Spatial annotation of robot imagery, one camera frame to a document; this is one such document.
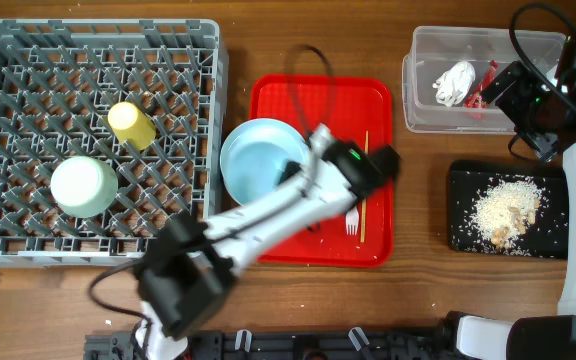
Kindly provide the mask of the red snack wrapper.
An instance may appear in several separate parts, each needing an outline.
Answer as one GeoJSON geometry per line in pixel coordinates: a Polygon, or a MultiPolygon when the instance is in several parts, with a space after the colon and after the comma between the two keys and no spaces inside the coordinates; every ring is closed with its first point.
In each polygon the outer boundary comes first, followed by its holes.
{"type": "Polygon", "coordinates": [[[481,92],[491,84],[494,80],[498,69],[498,64],[491,60],[489,62],[489,68],[484,74],[483,79],[479,82],[475,90],[467,97],[464,101],[463,106],[472,109],[486,109],[488,103],[483,99],[481,92]]]}

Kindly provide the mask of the large light blue plate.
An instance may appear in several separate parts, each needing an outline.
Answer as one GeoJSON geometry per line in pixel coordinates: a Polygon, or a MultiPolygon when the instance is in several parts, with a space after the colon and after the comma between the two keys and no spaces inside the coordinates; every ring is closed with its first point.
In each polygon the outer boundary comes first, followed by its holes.
{"type": "Polygon", "coordinates": [[[242,123],[227,136],[220,169],[227,192],[244,205],[274,191],[288,162],[308,160],[308,147],[295,128],[280,120],[258,118],[242,123]]]}

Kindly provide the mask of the white tissue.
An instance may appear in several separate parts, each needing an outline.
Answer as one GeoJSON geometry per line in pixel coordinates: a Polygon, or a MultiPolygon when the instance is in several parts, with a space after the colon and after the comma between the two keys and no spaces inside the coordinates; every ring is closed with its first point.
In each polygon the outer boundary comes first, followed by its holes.
{"type": "Polygon", "coordinates": [[[456,63],[432,84],[436,90],[435,100],[446,107],[458,105],[468,95],[475,77],[475,69],[470,62],[456,63]]]}

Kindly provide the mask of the yellow plastic cup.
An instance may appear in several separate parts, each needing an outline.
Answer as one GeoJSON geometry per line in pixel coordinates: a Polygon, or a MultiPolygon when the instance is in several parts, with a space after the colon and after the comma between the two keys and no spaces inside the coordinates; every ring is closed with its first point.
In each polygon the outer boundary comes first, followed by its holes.
{"type": "Polygon", "coordinates": [[[145,150],[156,137],[152,120],[130,102],[113,105],[107,121],[120,143],[130,142],[139,151],[145,150]]]}

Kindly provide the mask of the green bowl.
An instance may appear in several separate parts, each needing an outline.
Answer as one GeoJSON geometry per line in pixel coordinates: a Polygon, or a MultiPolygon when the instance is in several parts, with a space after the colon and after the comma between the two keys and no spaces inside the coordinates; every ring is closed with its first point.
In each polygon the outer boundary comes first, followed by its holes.
{"type": "Polygon", "coordinates": [[[109,164],[86,156],[64,160],[50,178],[50,191],[59,208],[77,218],[94,217],[107,210],[118,185],[109,164]]]}

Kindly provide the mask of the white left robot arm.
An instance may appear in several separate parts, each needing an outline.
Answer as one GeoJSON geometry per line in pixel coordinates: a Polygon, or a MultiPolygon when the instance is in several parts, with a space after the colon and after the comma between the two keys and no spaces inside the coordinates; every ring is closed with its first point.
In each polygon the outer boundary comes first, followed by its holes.
{"type": "Polygon", "coordinates": [[[310,160],[273,192],[203,221],[178,214],[160,229],[134,270],[145,316],[135,336],[147,358],[184,354],[189,336],[220,311],[261,255],[346,214],[399,174],[401,158],[389,144],[364,152],[320,125],[310,145],[310,160]]]}

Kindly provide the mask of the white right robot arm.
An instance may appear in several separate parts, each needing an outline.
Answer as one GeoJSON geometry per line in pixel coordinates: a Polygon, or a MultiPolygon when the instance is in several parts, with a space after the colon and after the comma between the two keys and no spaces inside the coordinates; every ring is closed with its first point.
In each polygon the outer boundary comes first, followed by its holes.
{"type": "Polygon", "coordinates": [[[512,322],[452,311],[436,348],[470,359],[576,359],[576,30],[553,77],[524,51],[482,92],[514,124],[539,165],[459,160],[449,170],[451,248],[552,256],[567,263],[553,316],[512,322]]]}

